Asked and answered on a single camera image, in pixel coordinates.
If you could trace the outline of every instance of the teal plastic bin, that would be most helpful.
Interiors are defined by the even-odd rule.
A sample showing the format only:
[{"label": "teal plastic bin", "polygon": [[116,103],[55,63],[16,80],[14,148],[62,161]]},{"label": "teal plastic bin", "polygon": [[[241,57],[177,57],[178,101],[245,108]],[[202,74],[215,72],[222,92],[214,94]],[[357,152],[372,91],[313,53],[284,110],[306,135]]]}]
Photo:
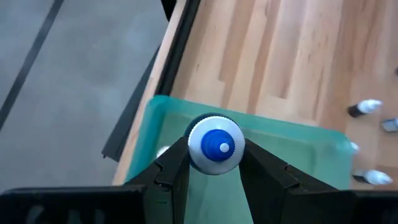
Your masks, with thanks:
[{"label": "teal plastic bin", "polygon": [[[354,149],[344,134],[168,96],[155,96],[148,102],[125,181],[152,163],[162,146],[170,146],[183,136],[193,118],[209,112],[229,116],[241,127],[245,138],[301,171],[337,189],[349,189]],[[185,223],[252,223],[238,167],[217,176],[190,168]]]}]

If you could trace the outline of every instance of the gray carpet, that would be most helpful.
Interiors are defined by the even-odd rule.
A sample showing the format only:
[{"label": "gray carpet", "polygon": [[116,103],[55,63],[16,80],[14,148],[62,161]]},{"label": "gray carpet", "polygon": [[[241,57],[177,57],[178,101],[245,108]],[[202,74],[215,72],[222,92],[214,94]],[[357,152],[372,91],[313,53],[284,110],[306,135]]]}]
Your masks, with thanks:
[{"label": "gray carpet", "polygon": [[[51,5],[0,1],[0,104]],[[0,191],[109,185],[101,150],[166,26],[159,0],[65,0],[0,130]]]}]

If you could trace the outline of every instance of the blue and white cap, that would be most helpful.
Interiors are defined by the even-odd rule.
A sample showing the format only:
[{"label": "blue and white cap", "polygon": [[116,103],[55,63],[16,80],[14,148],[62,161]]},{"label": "blue and white cap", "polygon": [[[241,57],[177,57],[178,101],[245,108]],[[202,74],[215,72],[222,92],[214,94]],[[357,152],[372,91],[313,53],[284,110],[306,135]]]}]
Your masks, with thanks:
[{"label": "blue and white cap", "polygon": [[234,169],[241,162],[244,145],[239,126],[221,116],[200,120],[188,137],[193,166],[210,175],[224,174]]}]

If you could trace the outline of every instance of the blue cap center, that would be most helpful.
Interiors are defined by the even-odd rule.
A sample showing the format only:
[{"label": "blue cap center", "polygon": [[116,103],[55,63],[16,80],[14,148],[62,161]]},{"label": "blue cap center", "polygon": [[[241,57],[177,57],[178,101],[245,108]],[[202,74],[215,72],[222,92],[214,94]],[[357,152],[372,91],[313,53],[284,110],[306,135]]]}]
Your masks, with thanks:
[{"label": "blue cap center", "polygon": [[235,151],[235,142],[230,134],[221,129],[208,131],[201,139],[204,155],[216,162],[229,159]]}]

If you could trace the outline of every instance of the wooden table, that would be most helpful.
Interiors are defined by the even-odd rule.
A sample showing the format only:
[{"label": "wooden table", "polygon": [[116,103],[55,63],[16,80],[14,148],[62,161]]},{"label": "wooden table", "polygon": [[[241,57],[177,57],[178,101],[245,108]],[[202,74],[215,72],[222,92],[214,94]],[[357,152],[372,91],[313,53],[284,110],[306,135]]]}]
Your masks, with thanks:
[{"label": "wooden table", "polygon": [[[177,1],[114,184],[125,178],[184,4]],[[171,95],[339,130],[361,147],[355,168],[378,169],[398,182],[398,135],[379,127],[398,116],[396,12],[398,0],[201,0]],[[368,98],[383,108],[356,119],[346,114]]]}]

